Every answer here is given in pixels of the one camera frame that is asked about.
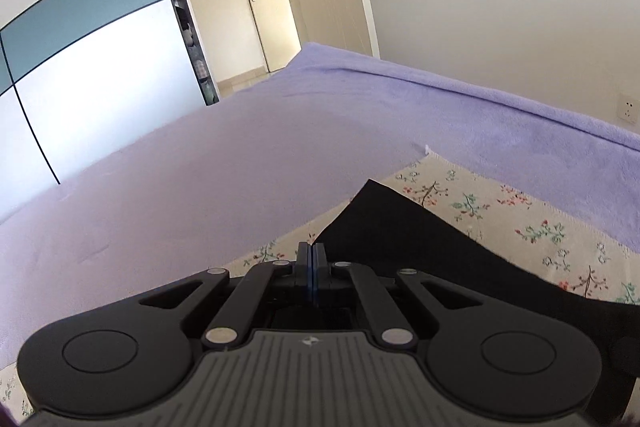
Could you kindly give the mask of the white teal wardrobe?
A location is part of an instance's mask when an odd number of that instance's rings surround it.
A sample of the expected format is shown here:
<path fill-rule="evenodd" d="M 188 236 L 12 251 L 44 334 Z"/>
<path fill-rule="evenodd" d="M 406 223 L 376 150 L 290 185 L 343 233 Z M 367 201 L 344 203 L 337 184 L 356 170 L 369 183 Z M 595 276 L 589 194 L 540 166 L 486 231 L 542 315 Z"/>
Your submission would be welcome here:
<path fill-rule="evenodd" d="M 1 0 L 1 212 L 207 106 L 171 0 Z"/>

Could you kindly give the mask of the purple bed sheet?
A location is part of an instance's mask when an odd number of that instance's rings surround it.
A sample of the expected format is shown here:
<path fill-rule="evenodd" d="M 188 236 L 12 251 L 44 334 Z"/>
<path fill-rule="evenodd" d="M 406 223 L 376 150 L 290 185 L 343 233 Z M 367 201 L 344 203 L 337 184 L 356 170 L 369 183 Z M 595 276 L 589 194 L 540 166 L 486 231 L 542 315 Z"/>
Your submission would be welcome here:
<path fill-rule="evenodd" d="M 44 325 L 223 265 L 428 153 L 639 245 L 634 132 L 308 44 L 2 219 L 1 361 Z"/>

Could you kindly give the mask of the white wall socket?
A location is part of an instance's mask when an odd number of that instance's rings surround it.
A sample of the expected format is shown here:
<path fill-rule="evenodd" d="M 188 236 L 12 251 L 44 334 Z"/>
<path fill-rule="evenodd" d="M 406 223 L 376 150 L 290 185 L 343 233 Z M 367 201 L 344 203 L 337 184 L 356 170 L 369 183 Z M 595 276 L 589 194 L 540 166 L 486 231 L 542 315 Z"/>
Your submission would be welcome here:
<path fill-rule="evenodd" d="M 616 116 L 627 124 L 638 124 L 640 101 L 630 95 L 620 94 L 617 100 Z"/>

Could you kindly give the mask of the black pants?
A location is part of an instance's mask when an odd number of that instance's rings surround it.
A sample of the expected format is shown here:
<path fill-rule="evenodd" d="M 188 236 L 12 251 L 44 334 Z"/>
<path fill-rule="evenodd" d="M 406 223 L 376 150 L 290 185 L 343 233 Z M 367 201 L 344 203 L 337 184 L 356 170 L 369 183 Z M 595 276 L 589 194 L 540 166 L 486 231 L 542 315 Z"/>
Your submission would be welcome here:
<path fill-rule="evenodd" d="M 416 269 L 577 327 L 597 345 L 603 361 L 588 415 L 608 425 L 626 411 L 639 376 L 638 308 L 548 283 L 375 181 L 363 185 L 317 241 L 331 262 L 361 263 L 381 277 Z"/>

